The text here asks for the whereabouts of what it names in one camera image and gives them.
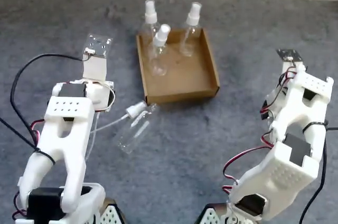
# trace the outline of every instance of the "bottle cap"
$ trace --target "bottle cap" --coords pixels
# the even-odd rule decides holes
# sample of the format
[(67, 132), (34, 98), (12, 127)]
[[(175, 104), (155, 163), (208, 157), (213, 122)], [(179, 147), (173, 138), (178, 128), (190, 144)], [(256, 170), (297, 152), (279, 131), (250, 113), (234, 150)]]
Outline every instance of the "bottle cap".
[(147, 0), (146, 1), (146, 13), (145, 20), (148, 24), (154, 24), (157, 22), (157, 13), (155, 10), (155, 1)]
[(162, 24), (159, 31), (155, 34), (153, 39), (153, 44), (157, 47), (161, 47), (165, 45), (165, 42), (167, 41), (168, 34), (170, 32), (171, 28), (167, 24)]
[(200, 11), (202, 5), (198, 2), (193, 2), (191, 5), (190, 12), (186, 19), (186, 23), (190, 26), (197, 26), (200, 20)]

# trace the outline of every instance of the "cable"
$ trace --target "cable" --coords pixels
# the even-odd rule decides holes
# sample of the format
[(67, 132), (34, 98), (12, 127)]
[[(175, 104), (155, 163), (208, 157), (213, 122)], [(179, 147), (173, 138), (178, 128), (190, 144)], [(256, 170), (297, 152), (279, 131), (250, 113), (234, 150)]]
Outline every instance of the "cable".
[(318, 189), (315, 191), (315, 193), (313, 194), (313, 196), (311, 197), (311, 199), (308, 201), (308, 203), (306, 204), (303, 213), (301, 215), (301, 218), (299, 220), (299, 224), (303, 223), (304, 217), (306, 215), (306, 212), (308, 211), (309, 207), (311, 206), (311, 204), (313, 203), (313, 201), (316, 199), (316, 197), (318, 196), (318, 194), (321, 192), (321, 190), (324, 187), (324, 183), (325, 183), (325, 177), (326, 177), (326, 159), (327, 159), (327, 153), (326, 153), (326, 140), (324, 141), (324, 148), (323, 148), (323, 168), (322, 168), (322, 178), (321, 178), (321, 183), (318, 187)]
[(43, 57), (60, 57), (60, 58), (67, 58), (67, 59), (71, 59), (71, 60), (77, 60), (77, 61), (83, 61), (82, 59), (73, 57), (73, 56), (69, 56), (69, 55), (63, 55), (63, 54), (56, 54), (56, 53), (45, 53), (45, 54), (40, 54), (36, 57), (34, 57), (33, 59), (31, 59), (27, 64), (25, 64), (16, 74), (14, 81), (12, 83), (12, 88), (11, 88), (11, 105), (12, 108), (14, 109), (15, 113), (17, 114), (17, 116), (19, 117), (19, 119), (22, 121), (22, 123), (25, 125), (25, 127), (27, 128), (27, 130), (29, 131), (33, 141), (36, 141), (36, 136), (33, 132), (33, 130), (30, 128), (29, 123), (26, 121), (26, 119), (23, 117), (22, 113), (20, 112), (19, 108), (17, 107), (14, 97), (15, 97), (15, 89), (16, 89), (16, 85), (18, 83), (18, 80), (22, 74), (22, 72), (31, 64), (33, 63), (35, 60), (38, 60), (40, 58)]
[(228, 179), (234, 180), (234, 182), (235, 182), (236, 184), (238, 184), (236, 178), (234, 178), (232, 175), (227, 175), (227, 174), (226, 174), (226, 169), (228, 168), (228, 166), (229, 166), (231, 163), (233, 163), (235, 160), (241, 158), (243, 155), (246, 155), (246, 154), (248, 154), (248, 153), (250, 153), (250, 152), (252, 152), (252, 151), (259, 150), (259, 149), (262, 149), (262, 148), (268, 148), (268, 149), (271, 149), (270, 146), (258, 146), (258, 147), (250, 148), (250, 149), (248, 149), (248, 150), (245, 150), (245, 151), (243, 151), (243, 152), (241, 152), (241, 153), (235, 155), (233, 158), (231, 158), (230, 160), (228, 160), (228, 161), (226, 162), (226, 164), (224, 165), (224, 168), (223, 168), (223, 175), (224, 175), (226, 178), (228, 178)]
[(12, 127), (9, 123), (7, 123), (1, 117), (0, 117), (0, 122), (3, 123), (8, 129), (10, 129), (16, 136), (18, 136), (20, 139), (22, 139), (31, 148), (33, 148), (33, 149), (36, 148), (28, 139), (26, 139), (21, 133), (19, 133), (16, 129), (14, 129), (14, 127)]
[(46, 156), (48, 159), (51, 160), (53, 165), (55, 164), (55, 160), (47, 153), (40, 150), (40, 148), (36, 147), (34, 144), (32, 144), (28, 139), (26, 139), (21, 133), (19, 133), (16, 129), (14, 129), (9, 123), (7, 123), (5, 120), (3, 120), (0, 117), (0, 122), (3, 123), (8, 129), (10, 129), (12, 132), (14, 132), (20, 139), (22, 139), (26, 144), (28, 144), (31, 148), (34, 149), (34, 152), (40, 153), (44, 156)]
[(21, 214), (22, 216), (26, 216), (26, 214), (25, 214), (25, 210), (24, 209), (19, 209), (19, 207), (17, 206), (17, 197), (20, 195), (20, 192), (19, 191), (17, 191), (16, 192), (16, 194), (15, 194), (15, 196), (14, 196), (14, 198), (13, 198), (13, 204), (14, 204), (14, 207), (15, 207), (15, 209), (16, 209), (16, 211), (13, 213), (13, 215), (12, 215), (12, 218), (14, 217), (14, 216), (16, 216), (17, 214)]
[(15, 220), (17, 220), (17, 218), (16, 218), (16, 216), (18, 215), (20, 213), (20, 211), (15, 211), (13, 214), (12, 214), (12, 219), (15, 221)]
[(104, 84), (104, 83), (101, 83), (101, 82), (96, 82), (96, 83), (99, 83), (101, 86), (105, 87), (105, 88), (108, 88), (109, 91), (111, 92), (112, 94), (112, 100), (110, 102), (110, 104), (108, 104), (107, 108), (104, 108), (104, 109), (101, 109), (101, 110), (95, 110), (95, 112), (102, 112), (102, 111), (106, 111), (107, 109), (110, 109), (111, 106), (115, 103), (115, 99), (116, 99), (116, 95), (115, 95), (115, 92), (114, 90), (108, 86), (107, 84)]
[[(303, 133), (312, 125), (323, 125), (325, 126), (326, 131), (328, 130), (338, 130), (338, 127), (329, 127), (327, 128), (328, 122), (311, 122), (309, 124), (307, 124), (304, 129), (303, 129)], [(313, 203), (313, 201), (317, 198), (318, 194), (321, 192), (321, 190), (324, 187), (325, 184), (325, 177), (326, 177), (326, 162), (327, 162), (327, 147), (326, 147), (326, 138), (324, 139), (324, 147), (323, 147), (323, 167), (322, 167), (322, 178), (321, 178), (321, 183), (319, 184), (318, 189), (315, 191), (315, 193), (313, 194), (313, 196), (310, 198), (310, 200), (308, 201), (308, 203), (306, 204), (301, 218), (299, 219), (299, 224), (303, 223), (304, 217), (309, 209), (309, 207), (311, 206), (311, 204)]]
[(271, 147), (271, 148), (272, 148), (274, 145), (273, 145), (272, 143), (268, 142), (268, 141), (265, 139), (265, 136), (269, 135), (272, 131), (273, 131), (273, 130), (271, 129), (270, 131), (264, 133), (264, 134), (262, 135), (262, 137), (260, 138), (260, 140), (261, 140), (264, 144), (266, 144), (268, 147)]
[(39, 120), (35, 120), (31, 123), (31, 129), (34, 130), (34, 127), (39, 124), (39, 123), (42, 123), (44, 122), (44, 119), (39, 119)]
[(266, 112), (268, 111), (268, 108), (271, 107), (271, 106), (274, 104), (274, 102), (277, 100), (279, 94), (280, 94), (281, 91), (283, 90), (283, 87), (284, 87), (284, 85), (286, 84), (286, 82), (288, 82), (290, 79), (293, 79), (293, 78), (295, 77), (295, 76), (293, 76), (293, 77), (288, 77), (288, 73), (289, 73), (289, 70), (290, 70), (291, 68), (294, 68), (294, 67), (289, 67), (289, 68), (285, 71), (285, 73), (282, 73), (282, 74), (281, 74), (281, 76), (285, 75), (285, 80), (283, 81), (282, 84), (280, 84), (280, 83), (278, 82), (278, 83), (280, 84), (280, 88), (279, 88), (279, 90), (278, 90), (278, 92), (277, 92), (275, 98), (273, 99), (273, 101), (272, 101), (269, 105), (266, 105), (266, 106), (262, 107), (262, 109), (260, 110), (260, 113), (261, 113), (261, 114), (266, 113)]
[(91, 140), (91, 145), (90, 145), (90, 148), (87, 152), (87, 156), (84, 158), (84, 160), (88, 160), (89, 158), (89, 155), (91, 154), (91, 151), (93, 150), (94, 148), (94, 143), (95, 143), (95, 137), (96, 137), (96, 128), (97, 128), (97, 123), (99, 122), (99, 116), (100, 116), (100, 113), (96, 113), (96, 119), (95, 119), (95, 124), (94, 124), (94, 134), (93, 134), (93, 139)]
[(100, 128), (94, 129), (94, 130), (92, 130), (90, 133), (95, 133), (95, 132), (98, 132), (98, 131), (100, 131), (100, 130), (102, 130), (102, 129), (105, 129), (105, 128), (109, 127), (109, 126), (112, 126), (112, 125), (114, 125), (114, 124), (117, 124), (118, 122), (120, 122), (120, 121), (126, 119), (127, 117), (128, 117), (128, 114), (125, 114), (123, 117), (121, 117), (121, 118), (119, 118), (119, 119), (117, 119), (117, 120), (115, 120), (115, 121), (113, 121), (113, 122), (111, 122), (111, 123), (109, 123), (109, 124), (107, 124), (107, 125), (105, 125), (105, 126), (102, 126), (102, 127), (100, 127)]

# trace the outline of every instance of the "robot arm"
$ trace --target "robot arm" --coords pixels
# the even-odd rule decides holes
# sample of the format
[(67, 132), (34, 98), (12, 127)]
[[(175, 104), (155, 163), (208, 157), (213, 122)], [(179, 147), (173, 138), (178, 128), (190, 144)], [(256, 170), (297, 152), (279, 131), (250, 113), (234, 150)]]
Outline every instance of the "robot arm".
[[(229, 194), (233, 211), (253, 221), (270, 220), (281, 213), (318, 176), (326, 134), (323, 124), (333, 79), (316, 78), (306, 72), (302, 62), (294, 62), (294, 56), (290, 59), (284, 60), (283, 68), (286, 72), (292, 67), (293, 76), (279, 86), (286, 90), (285, 94), (278, 95), (274, 90), (267, 99), (275, 102), (262, 109), (274, 114), (269, 139), (273, 148), (259, 165), (233, 185)], [(307, 127), (312, 122), (319, 123)], [(305, 141), (286, 133), (294, 123), (305, 128)]]
[[(67, 179), (59, 195), (59, 207), (61, 205), (60, 210), (65, 214), (83, 211), (89, 202), (100, 206), (105, 198), (104, 189), (98, 184), (92, 186), (91, 201), (81, 194), (86, 171), (85, 153), (94, 114), (109, 111), (115, 101), (114, 83), (105, 81), (106, 54), (110, 45), (111, 39), (89, 35), (83, 51), (83, 79), (55, 85), (44, 116), (45, 123), (37, 146), (55, 161), (65, 161)], [(18, 183), (24, 209), (29, 207), (32, 192), (39, 188), (52, 166), (51, 160), (39, 153), (33, 153), (29, 158)], [(17, 223), (33, 222), (17, 220)]]

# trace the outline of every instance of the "clear plastic bottle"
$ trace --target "clear plastic bottle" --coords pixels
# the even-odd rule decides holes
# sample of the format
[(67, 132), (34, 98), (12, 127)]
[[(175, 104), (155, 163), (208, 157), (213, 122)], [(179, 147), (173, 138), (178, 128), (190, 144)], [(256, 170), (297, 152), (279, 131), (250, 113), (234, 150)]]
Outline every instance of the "clear plastic bottle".
[(145, 2), (145, 6), (145, 22), (141, 27), (141, 37), (143, 47), (148, 47), (148, 45), (152, 42), (155, 34), (159, 31), (161, 25), (157, 21), (155, 2), (153, 0), (147, 0)]
[(200, 37), (201, 27), (199, 26), (200, 11), (202, 5), (194, 2), (184, 24), (184, 33), (180, 40), (180, 52), (187, 57), (194, 54), (197, 39)]
[(157, 121), (159, 107), (151, 104), (141, 112), (134, 120), (128, 121), (114, 137), (114, 144), (122, 151), (130, 154), (146, 136), (147, 132)]
[(153, 41), (148, 46), (149, 68), (154, 76), (163, 76), (167, 73), (167, 66), (161, 57), (167, 53), (166, 41), (170, 32), (170, 26), (161, 25), (155, 34)]

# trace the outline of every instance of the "cardboard box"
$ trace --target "cardboard box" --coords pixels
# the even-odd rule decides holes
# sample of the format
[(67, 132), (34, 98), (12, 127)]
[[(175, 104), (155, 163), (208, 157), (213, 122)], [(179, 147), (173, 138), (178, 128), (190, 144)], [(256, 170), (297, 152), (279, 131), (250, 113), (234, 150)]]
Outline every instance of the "cardboard box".
[(205, 29), (196, 39), (195, 53), (185, 57), (179, 52), (183, 30), (171, 30), (167, 40), (168, 53), (161, 60), (167, 65), (164, 76), (153, 76), (148, 66), (142, 37), (137, 36), (137, 50), (145, 100), (148, 104), (214, 97), (220, 88), (215, 61)]

